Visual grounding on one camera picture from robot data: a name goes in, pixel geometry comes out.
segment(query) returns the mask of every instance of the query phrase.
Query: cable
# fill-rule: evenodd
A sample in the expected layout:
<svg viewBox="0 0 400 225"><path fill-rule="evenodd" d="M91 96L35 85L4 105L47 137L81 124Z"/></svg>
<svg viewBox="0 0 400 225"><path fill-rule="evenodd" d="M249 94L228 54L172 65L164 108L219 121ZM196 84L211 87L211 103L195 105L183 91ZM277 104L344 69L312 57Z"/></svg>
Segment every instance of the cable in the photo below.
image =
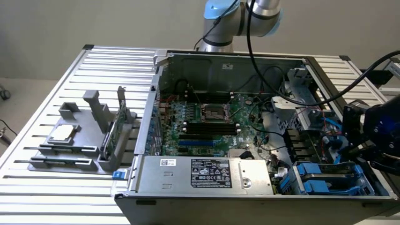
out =
<svg viewBox="0 0 400 225"><path fill-rule="evenodd" d="M271 70L271 69L273 69L273 68L276 68L276 69L281 72L281 79L283 79L283 81L284 81L284 80L285 80L285 73L284 73L283 69L281 69L279 66L271 66L271 67L268 67L268 68L265 69L264 73L263 73L263 77L264 77L265 73L268 72L268 70ZM263 82L261 82L261 84L260 84L260 90L264 91L264 85L263 85Z"/></svg>
<svg viewBox="0 0 400 225"><path fill-rule="evenodd" d="M249 79L247 80L247 82L245 82L239 88L236 88L236 89L233 90L233 92L239 91L245 85L248 85L248 83L251 82L251 80L252 80L255 77L257 77L257 76L256 76L256 75L251 76Z"/></svg>
<svg viewBox="0 0 400 225"><path fill-rule="evenodd" d="M4 125L7 126L8 130L17 136L19 134L11 129L11 127L8 126L7 122L4 120L0 120Z"/></svg>
<svg viewBox="0 0 400 225"><path fill-rule="evenodd" d="M173 94L176 94L176 88L177 88L177 85L179 85L179 83L183 82L183 81L184 81L184 82L187 83L187 85L188 85L189 81L188 81L187 78L180 78L180 79L177 79L176 82L175 82L175 85L173 85L173 91L172 91Z"/></svg>
<svg viewBox="0 0 400 225"><path fill-rule="evenodd" d="M267 138L268 138L268 141L267 141L265 144L268 144L268 142L269 142L269 136L267 135L267 136L261 139L261 141L260 141L260 146L259 146L259 147L261 147L261 145L263 145L264 141L267 140Z"/></svg>
<svg viewBox="0 0 400 225"><path fill-rule="evenodd" d="M299 113L296 113L293 116L292 116L292 118L291 118L291 120L289 120L289 123L288 123L288 126L289 127L292 127L293 126L293 123L295 123L295 121L296 121L296 116L299 117L299 115L300 115L300 113L303 113L307 109L317 109L317 110L321 110L319 107L316 107L316 106L311 106L311 107L305 107L305 108L303 108L301 110L300 110L300 112Z"/></svg>
<svg viewBox="0 0 400 225"><path fill-rule="evenodd" d="M260 147L261 147L261 149L265 150L265 151L275 151L275 150L277 150L277 149L285 148L287 146L280 146L279 148L275 148L275 149L265 149L265 148L263 148L263 146L260 146Z"/></svg>
<svg viewBox="0 0 400 225"><path fill-rule="evenodd" d="M196 42L195 46L193 46L193 50L196 50L196 47L197 47L197 44L199 42L208 36L208 34L212 32L212 30L217 27L219 23L220 23L220 20L223 19L223 17L225 16L225 14L229 12L229 10L233 8L236 2L239 0L235 0L232 2L232 4L229 5L229 7L227 8L227 10L223 12L223 14L217 17L217 19L215 20L213 22L213 26L212 28L208 30L208 32L205 33L205 35L199 39L199 41Z"/></svg>
<svg viewBox="0 0 400 225"><path fill-rule="evenodd" d="M279 136L283 138L283 135L281 135L280 133L273 132L273 131L260 130L260 129L257 129L257 128L253 126L253 124L252 124L252 122L251 122L251 113L252 113L252 111L255 110L255 108L257 107L259 104L256 104L256 105L252 107L251 111L249 111L249 117L248 117L248 120L249 120L249 125L251 125L251 127L252 127L256 131L259 131L259 132L261 132L261 133L276 134L276 135L279 135Z"/></svg>
<svg viewBox="0 0 400 225"><path fill-rule="evenodd" d="M323 128L323 132L325 132L325 129L327 129L327 117L325 117L325 112L324 110L321 110L323 112L323 117L324 117L324 128ZM323 157L325 157L325 150L324 150L324 135L320 139L320 150L321 150L321 153L323 153Z"/></svg>
<svg viewBox="0 0 400 225"><path fill-rule="evenodd" d="M253 9L255 6L255 2L256 0L251 0L251 5L249 8L251 10ZM371 66L369 68L364 71L364 73L361 74L361 76L353 81L353 83L351 83L351 85L341 91L339 92L335 96L332 96L331 98L328 98L327 100L321 101L321 102L316 102L316 103L304 103L304 102L299 102L293 99L291 99L289 97L285 97L272 86L271 84L268 84L265 78L261 75L261 72L259 70L257 64L256 64L256 59L255 59L255 55L252 52L252 47L251 47L251 18L252 18L252 13L249 13L248 15L248 29L247 29L247 43L248 43L248 50L249 50L249 59L252 62L252 65L255 67L256 73L261 79L261 81L265 83L265 85L272 89L272 91L283 98L285 99L288 102L292 102L295 104L299 105L304 105L304 106L319 106L323 104L329 103L331 101L335 101L337 98L340 98L360 82L361 80L367 77L367 75L371 73L371 71L389 58L392 58L393 56L400 54L400 51L393 51L389 54L387 54L385 56L383 56Z"/></svg>

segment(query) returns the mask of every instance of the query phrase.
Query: blue clip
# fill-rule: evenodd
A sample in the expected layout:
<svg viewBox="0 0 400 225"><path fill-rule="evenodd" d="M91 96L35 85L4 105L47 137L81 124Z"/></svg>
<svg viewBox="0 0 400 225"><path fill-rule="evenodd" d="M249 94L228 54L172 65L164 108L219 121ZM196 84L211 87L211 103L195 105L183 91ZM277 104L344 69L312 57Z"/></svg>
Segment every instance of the blue clip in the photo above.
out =
<svg viewBox="0 0 400 225"><path fill-rule="evenodd" d="M337 155L337 157L336 157L336 160L335 160L333 164L339 164L339 163L340 163L340 158L341 158L341 155Z"/></svg>
<svg viewBox="0 0 400 225"><path fill-rule="evenodd" d="M321 120L325 120L329 124L337 126L339 130L341 131L341 125L336 121L331 120L329 118L321 118Z"/></svg>
<svg viewBox="0 0 400 225"><path fill-rule="evenodd" d="M115 171L112 173L112 180L125 180L125 172L124 171Z"/></svg>
<svg viewBox="0 0 400 225"><path fill-rule="evenodd" d="M360 186L353 186L347 190L329 190L323 180L309 180L303 185L305 192L311 195L357 195L360 192Z"/></svg>

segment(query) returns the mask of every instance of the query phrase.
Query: metal slotted surface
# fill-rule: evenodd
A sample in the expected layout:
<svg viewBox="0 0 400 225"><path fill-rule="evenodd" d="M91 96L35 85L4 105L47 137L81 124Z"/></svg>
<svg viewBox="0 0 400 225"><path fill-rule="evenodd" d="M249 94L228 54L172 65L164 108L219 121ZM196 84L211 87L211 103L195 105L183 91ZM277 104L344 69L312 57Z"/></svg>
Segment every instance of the metal slotted surface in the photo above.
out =
<svg viewBox="0 0 400 225"><path fill-rule="evenodd" d="M152 76L155 50L96 46L83 50L53 91L28 121L19 137L0 158L0 223L3 224L129 224L111 197L109 175L31 172L28 159L56 124L59 107L65 101L89 108L81 96L85 90L100 91L100 102L111 110L119 107L117 87L125 87L127 106L143 116ZM356 79L339 57L316 56L337 89ZM345 95L371 104L379 101L363 83ZM123 166L129 166L140 118L128 142ZM117 182L117 187L127 185Z"/></svg>
<svg viewBox="0 0 400 225"><path fill-rule="evenodd" d="M347 61L343 61L339 57L316 57L315 58L320 67L323 68L328 78L331 79L337 91L343 91L348 85L359 77L357 72L351 67ZM365 101L369 106L381 104L381 100L377 98L377 89L369 87L365 81L361 81L359 85L344 94L344 100L351 103L353 100L360 99Z"/></svg>

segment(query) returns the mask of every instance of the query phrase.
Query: blue tab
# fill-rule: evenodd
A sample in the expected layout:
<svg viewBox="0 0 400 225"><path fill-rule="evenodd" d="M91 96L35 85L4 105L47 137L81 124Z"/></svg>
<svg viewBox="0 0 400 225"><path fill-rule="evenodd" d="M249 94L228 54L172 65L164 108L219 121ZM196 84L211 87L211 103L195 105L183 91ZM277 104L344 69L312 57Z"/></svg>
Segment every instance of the blue tab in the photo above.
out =
<svg viewBox="0 0 400 225"><path fill-rule="evenodd" d="M205 3L204 9L204 18L208 20L215 20L225 10L229 8L235 0L208 0ZM231 10L225 13L225 16L229 15L237 9L240 1L236 1Z"/></svg>
<svg viewBox="0 0 400 225"><path fill-rule="evenodd" d="M316 163L301 163L305 169L305 173L321 173L320 166Z"/></svg>
<svg viewBox="0 0 400 225"><path fill-rule="evenodd" d="M336 121L331 120L329 118L321 118L321 120L325 120L328 123L337 126L339 130L341 131L341 125Z"/></svg>
<svg viewBox="0 0 400 225"><path fill-rule="evenodd" d="M303 176L303 175L305 174L305 169L304 169L304 165L303 165L303 164L300 164L300 165L297 166L297 170L299 170L300 176Z"/></svg>
<svg viewBox="0 0 400 225"><path fill-rule="evenodd" d="M353 186L348 190L337 191L331 190L331 195L359 195L360 186Z"/></svg>
<svg viewBox="0 0 400 225"><path fill-rule="evenodd" d="M113 180L125 180L125 172L123 172L123 171L115 171L112 173L112 179Z"/></svg>
<svg viewBox="0 0 400 225"><path fill-rule="evenodd" d="M361 177L364 174L364 171L363 171L363 168L360 165L355 166L355 171L356 171L357 177Z"/></svg>
<svg viewBox="0 0 400 225"><path fill-rule="evenodd" d="M304 184L304 188L305 186L308 186L308 189L305 189L307 193L309 194L329 194L329 189L327 186L327 182L323 180L309 180L307 182L303 183Z"/></svg>
<svg viewBox="0 0 400 225"><path fill-rule="evenodd" d="M336 160L333 162L333 164L339 164L340 163L340 159L341 159L341 155L337 155Z"/></svg>
<svg viewBox="0 0 400 225"><path fill-rule="evenodd" d="M285 185L288 184L289 182L289 176L287 176L285 180L283 182L280 182L280 189L284 190L285 188Z"/></svg>

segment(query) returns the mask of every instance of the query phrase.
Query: warning label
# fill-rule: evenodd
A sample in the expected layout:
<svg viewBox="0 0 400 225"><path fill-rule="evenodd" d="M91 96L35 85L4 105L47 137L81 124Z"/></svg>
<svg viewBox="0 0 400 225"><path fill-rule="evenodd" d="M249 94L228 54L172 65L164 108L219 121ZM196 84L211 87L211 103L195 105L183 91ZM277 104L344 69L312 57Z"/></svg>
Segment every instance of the warning label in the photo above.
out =
<svg viewBox="0 0 400 225"><path fill-rule="evenodd" d="M229 160L192 159L191 185L193 188L232 188Z"/></svg>

